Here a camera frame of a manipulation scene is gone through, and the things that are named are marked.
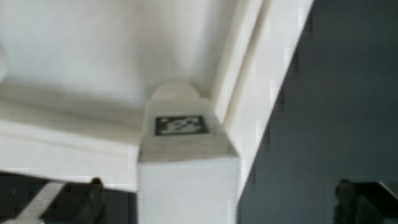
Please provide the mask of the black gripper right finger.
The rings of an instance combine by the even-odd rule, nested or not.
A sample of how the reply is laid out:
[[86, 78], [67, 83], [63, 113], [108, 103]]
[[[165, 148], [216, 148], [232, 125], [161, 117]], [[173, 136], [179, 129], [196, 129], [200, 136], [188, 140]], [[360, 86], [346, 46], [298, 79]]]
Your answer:
[[398, 224], [398, 182], [340, 179], [333, 194], [333, 224]]

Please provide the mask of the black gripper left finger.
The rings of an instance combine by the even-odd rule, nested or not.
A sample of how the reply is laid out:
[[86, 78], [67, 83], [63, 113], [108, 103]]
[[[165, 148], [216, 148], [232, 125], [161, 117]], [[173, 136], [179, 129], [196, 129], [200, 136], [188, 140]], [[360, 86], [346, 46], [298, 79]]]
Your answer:
[[40, 215], [44, 224], [108, 224], [104, 187], [99, 178], [67, 183]]

